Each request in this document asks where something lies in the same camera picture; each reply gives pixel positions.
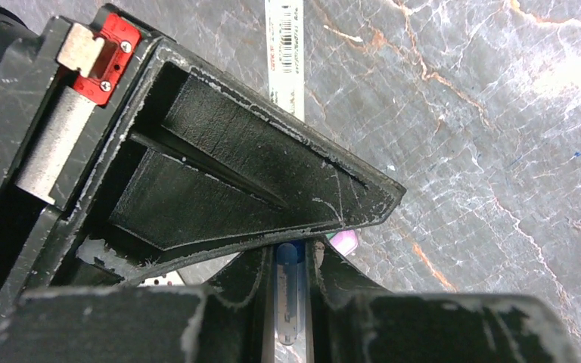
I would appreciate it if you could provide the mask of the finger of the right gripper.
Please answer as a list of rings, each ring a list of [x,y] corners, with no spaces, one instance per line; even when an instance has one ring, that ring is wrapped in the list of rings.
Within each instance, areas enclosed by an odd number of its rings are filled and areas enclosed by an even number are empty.
[[[176,43],[94,172],[76,259],[115,281],[384,222],[405,188]]]

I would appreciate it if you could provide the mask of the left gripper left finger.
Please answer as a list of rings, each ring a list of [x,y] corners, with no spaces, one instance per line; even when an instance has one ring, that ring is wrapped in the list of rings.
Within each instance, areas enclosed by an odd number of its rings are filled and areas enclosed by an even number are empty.
[[[271,362],[272,248],[194,286],[54,287],[0,325],[0,362]]]

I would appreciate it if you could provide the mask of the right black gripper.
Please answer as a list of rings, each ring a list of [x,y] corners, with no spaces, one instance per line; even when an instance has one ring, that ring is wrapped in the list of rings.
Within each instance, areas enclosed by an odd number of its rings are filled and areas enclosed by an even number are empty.
[[[106,23],[139,40],[107,64],[121,77],[98,105],[57,61],[81,24],[57,17],[36,35],[0,7],[0,329],[113,330],[138,312],[120,288],[163,267],[165,36],[108,5],[86,33],[112,54]]]

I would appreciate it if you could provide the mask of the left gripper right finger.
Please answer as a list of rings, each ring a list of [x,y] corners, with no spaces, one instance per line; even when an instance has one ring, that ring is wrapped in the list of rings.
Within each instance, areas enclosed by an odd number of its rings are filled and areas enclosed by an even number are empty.
[[[393,293],[325,239],[305,249],[311,362],[575,362],[558,316],[520,294]]]

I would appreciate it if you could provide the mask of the pink highlighter cap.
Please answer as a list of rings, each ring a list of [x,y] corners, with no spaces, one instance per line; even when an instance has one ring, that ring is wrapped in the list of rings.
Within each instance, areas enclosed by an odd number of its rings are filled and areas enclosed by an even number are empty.
[[[348,256],[359,246],[357,233],[354,230],[339,231],[326,235],[332,247],[342,256]]]

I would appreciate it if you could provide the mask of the clear blue long cap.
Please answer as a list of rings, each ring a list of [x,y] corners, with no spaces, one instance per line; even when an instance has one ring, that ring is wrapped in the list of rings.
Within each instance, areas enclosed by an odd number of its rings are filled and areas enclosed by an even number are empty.
[[[305,244],[292,241],[275,249],[275,329],[279,343],[292,346],[306,320]]]

